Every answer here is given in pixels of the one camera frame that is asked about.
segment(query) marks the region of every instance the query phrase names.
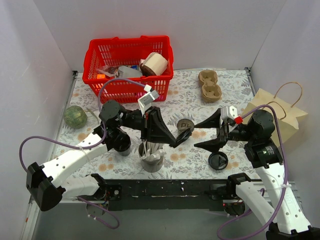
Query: brown paper bag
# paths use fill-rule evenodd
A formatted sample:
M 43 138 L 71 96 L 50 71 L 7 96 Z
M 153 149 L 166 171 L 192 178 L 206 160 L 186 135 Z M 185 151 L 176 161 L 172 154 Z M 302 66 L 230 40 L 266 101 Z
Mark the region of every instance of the brown paper bag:
M 277 97 L 279 90 L 287 84 L 298 84 L 301 88 L 300 97 L 292 105 L 283 101 L 279 97 Z M 301 122 L 308 115 L 308 113 L 306 113 L 305 111 L 302 111 L 299 108 L 295 107 L 295 104 L 300 100 L 302 94 L 303 94 L 302 86 L 295 81 L 290 81 L 283 84 L 275 93 L 275 95 L 260 88 L 256 93 L 256 95 L 254 96 L 253 100 L 248 103 L 242 115 L 248 113 L 250 110 L 254 109 L 257 106 L 264 105 L 264 104 L 270 105 L 275 110 L 276 117 L 279 123 L 281 138 L 282 138 L 282 141 L 285 142 L 299 130 L 299 122 Z M 266 107 L 264 108 L 264 110 L 272 114 L 269 108 Z M 247 124 L 250 117 L 251 115 L 246 117 L 243 120 L 243 123 Z M 280 143 L 278 139 L 277 130 L 273 132 L 271 139 L 273 140 L 274 144 L 277 147 L 279 147 Z

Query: red clip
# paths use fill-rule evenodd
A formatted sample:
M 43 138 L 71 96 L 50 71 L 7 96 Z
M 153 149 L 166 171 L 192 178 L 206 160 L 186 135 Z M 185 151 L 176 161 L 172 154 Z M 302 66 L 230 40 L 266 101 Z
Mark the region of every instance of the red clip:
M 242 119 L 241 116 L 237 116 L 237 117 L 234 119 L 234 121 L 235 121 L 236 124 L 240 124 L 240 123 L 242 123 L 244 120 Z

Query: green ball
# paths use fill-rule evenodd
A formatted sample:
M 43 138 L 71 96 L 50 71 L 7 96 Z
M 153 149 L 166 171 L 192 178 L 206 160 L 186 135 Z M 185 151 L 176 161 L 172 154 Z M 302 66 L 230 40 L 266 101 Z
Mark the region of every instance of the green ball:
M 80 106 L 70 106 L 65 110 L 63 119 L 69 127 L 80 129 L 86 125 L 88 116 Z

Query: plastic basket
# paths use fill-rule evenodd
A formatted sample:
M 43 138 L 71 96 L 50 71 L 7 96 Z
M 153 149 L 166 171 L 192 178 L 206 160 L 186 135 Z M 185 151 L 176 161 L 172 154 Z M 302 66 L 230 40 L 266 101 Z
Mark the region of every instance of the plastic basket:
M 112 78 L 106 76 L 106 78 L 97 79 L 97 74 L 99 74 L 97 68 L 104 65 L 138 65 L 140 59 L 146 59 L 152 52 L 157 52 L 167 59 L 168 65 L 164 73 L 161 76 L 142 76 L 130 79 L 152 86 L 159 93 L 156 101 L 164 101 L 170 80 L 174 76 L 174 55 L 168 36 L 141 36 L 125 39 L 114 37 L 92 40 L 84 58 L 83 82 L 88 84 L 98 96 L 103 84 Z M 115 81 L 106 86 L 101 95 L 101 102 L 104 104 L 114 99 L 118 103 L 136 103 L 144 94 L 141 86 L 126 81 Z

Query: table surface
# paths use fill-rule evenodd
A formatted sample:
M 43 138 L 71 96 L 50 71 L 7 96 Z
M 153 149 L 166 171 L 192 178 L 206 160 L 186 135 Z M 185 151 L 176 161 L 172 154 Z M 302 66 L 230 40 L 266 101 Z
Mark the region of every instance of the table surface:
M 244 110 L 247 103 L 253 99 L 252 89 L 244 70 L 217 70 L 218 82 L 222 97 L 217 102 L 206 103 L 201 97 L 198 82 L 200 70 L 176 70 L 170 81 L 166 101 L 154 102 L 153 105 L 161 109 L 162 118 L 172 134 L 177 137 L 177 122 L 180 119 L 190 119 L 195 124 L 211 116 L 218 108 L 226 105 L 235 106 L 238 113 Z M 78 74 L 69 105 L 90 109 L 97 116 L 98 98 L 91 88 L 82 81 L 82 74 Z M 123 105 L 126 109 L 138 109 L 138 103 Z M 97 119 L 87 112 L 88 120 L 85 127 L 72 129 L 64 124 L 58 136 L 63 143 L 76 145 L 87 137 L 99 125 Z M 194 147 L 195 143 L 216 138 L 215 129 L 195 129 L 192 136 L 177 148 L 164 145 L 166 151 L 162 168 L 155 173 L 143 170 L 138 156 L 141 143 L 140 132 L 123 127 L 131 138 L 131 152 L 123 157 L 113 149 L 78 169 L 71 178 L 85 177 L 98 173 L 105 179 L 226 179 L 229 175 L 245 172 L 250 178 L 259 176 L 248 161 L 244 145 L 245 142 L 229 141 L 222 151 L 226 153 L 229 164 L 224 170 L 214 170 L 208 164 L 210 152 Z M 69 149 L 58 146 L 54 157 Z

